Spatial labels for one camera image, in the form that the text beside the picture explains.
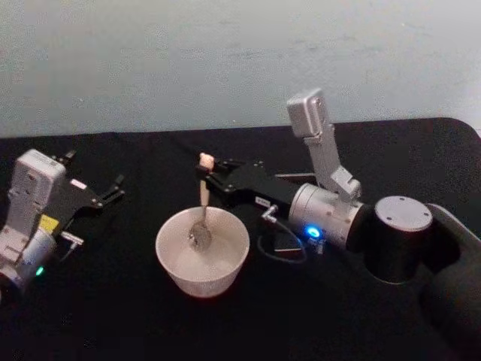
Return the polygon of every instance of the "white wall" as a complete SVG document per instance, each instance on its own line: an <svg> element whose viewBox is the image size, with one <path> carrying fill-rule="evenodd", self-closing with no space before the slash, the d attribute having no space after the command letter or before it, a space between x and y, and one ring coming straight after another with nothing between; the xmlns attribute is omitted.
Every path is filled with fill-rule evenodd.
<svg viewBox="0 0 481 361"><path fill-rule="evenodd" d="M481 129L481 3L0 0L0 136L287 124L322 86L336 121Z"/></svg>

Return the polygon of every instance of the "cable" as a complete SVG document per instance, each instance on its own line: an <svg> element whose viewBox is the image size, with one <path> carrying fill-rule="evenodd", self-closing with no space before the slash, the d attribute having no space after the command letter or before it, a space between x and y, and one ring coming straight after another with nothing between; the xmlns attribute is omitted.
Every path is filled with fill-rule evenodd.
<svg viewBox="0 0 481 361"><path fill-rule="evenodd" d="M264 256L266 256L270 259L273 259L274 261L279 261L279 262L284 262L284 263L289 263L289 264L296 264L296 265L306 262L307 261L306 247L304 246L302 241L299 239L299 237L297 235L295 235L295 233L291 229L289 229L289 227L282 224L279 220L276 220L275 222L273 222L273 224L275 226L279 227L280 229L282 229L284 232L290 234L295 239L295 241L297 242L297 244L301 248L302 258L300 258L300 259L287 259L287 258L275 256L273 254L270 254L270 253L266 252L265 249L262 247L262 235L260 235L257 238L257 249L259 250L259 252L261 252Z"/></svg>

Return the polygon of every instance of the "black tablecloth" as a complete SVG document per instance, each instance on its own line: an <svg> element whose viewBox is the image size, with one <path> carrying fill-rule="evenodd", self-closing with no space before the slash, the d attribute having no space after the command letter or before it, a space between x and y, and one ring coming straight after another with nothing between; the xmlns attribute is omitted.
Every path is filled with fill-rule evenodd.
<svg viewBox="0 0 481 361"><path fill-rule="evenodd" d="M342 163L362 201L406 195L440 204L475 233L481 140L451 119L337 125ZM0 141L0 216L14 160L29 148L77 158L75 177L101 192L118 173L126 197L71 231L86 239L67 262L36 278L16 309L0 315L0 359L455 359L422 318L417 295L430 274L395 287L372 278L359 256L328 247L293 267L251 247L228 292L183 295L156 260L154 241L173 214L198 204L198 150L262 159L268 171L311 171L289 127L107 133ZM256 239L260 212L232 212Z"/></svg>

